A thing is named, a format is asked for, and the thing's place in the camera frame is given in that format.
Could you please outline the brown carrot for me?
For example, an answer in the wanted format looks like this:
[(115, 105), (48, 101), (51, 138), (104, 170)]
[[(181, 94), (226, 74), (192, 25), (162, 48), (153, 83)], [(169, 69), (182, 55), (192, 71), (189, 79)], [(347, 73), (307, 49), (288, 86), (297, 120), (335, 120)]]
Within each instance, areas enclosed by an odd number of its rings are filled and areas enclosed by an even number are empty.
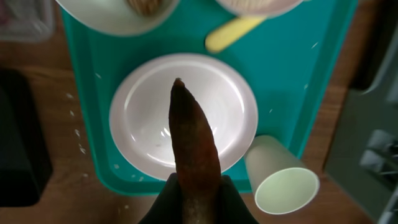
[(216, 223), (221, 167), (208, 120), (180, 78), (170, 92), (169, 129), (183, 223)]

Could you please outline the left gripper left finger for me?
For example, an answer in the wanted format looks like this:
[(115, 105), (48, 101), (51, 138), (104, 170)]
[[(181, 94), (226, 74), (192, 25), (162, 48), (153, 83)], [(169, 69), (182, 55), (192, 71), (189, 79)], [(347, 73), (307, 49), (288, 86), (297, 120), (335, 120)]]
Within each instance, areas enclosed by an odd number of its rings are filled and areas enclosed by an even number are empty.
[(182, 224), (182, 192), (176, 173), (169, 176), (139, 224)]

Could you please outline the walnut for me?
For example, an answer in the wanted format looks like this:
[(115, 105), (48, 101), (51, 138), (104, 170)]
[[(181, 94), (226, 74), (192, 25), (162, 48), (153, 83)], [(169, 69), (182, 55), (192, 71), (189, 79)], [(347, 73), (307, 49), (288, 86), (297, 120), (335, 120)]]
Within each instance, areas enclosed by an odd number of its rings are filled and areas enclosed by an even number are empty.
[(127, 0), (127, 3), (139, 15), (151, 16), (159, 10), (162, 0)]

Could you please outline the pink bowl with rice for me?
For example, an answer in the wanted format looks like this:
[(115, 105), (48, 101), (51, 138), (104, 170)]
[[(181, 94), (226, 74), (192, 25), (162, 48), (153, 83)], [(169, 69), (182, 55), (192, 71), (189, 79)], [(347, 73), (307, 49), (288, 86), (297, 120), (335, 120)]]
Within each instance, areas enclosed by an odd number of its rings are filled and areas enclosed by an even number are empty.
[(226, 11), (235, 16), (279, 16), (304, 0), (216, 0)]

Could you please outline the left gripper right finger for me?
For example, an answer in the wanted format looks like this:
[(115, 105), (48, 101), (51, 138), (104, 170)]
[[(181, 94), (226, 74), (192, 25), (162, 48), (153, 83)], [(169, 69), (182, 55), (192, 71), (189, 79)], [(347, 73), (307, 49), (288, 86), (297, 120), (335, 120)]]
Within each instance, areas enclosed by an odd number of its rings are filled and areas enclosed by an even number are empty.
[(221, 176), (217, 199), (218, 223), (258, 224), (234, 186), (231, 178), (227, 175)]

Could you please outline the white bowl with walnut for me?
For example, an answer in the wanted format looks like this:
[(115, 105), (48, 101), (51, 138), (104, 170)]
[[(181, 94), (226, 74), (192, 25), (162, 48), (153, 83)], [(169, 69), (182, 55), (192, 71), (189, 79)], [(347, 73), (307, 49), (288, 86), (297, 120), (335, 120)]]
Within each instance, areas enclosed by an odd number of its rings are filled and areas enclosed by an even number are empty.
[(57, 0), (74, 19), (108, 35), (134, 36), (149, 32), (165, 22), (179, 5), (179, 0), (159, 1), (155, 11), (144, 16), (129, 1)]

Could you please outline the white paper cup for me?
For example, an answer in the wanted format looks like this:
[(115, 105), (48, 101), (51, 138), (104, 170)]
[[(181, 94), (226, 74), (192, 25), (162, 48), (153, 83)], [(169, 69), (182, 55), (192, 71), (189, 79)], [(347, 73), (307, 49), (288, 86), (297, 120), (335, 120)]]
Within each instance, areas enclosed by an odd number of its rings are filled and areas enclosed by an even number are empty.
[(284, 215), (300, 210), (320, 189), (316, 173), (272, 136), (254, 138), (244, 163), (254, 201), (265, 213)]

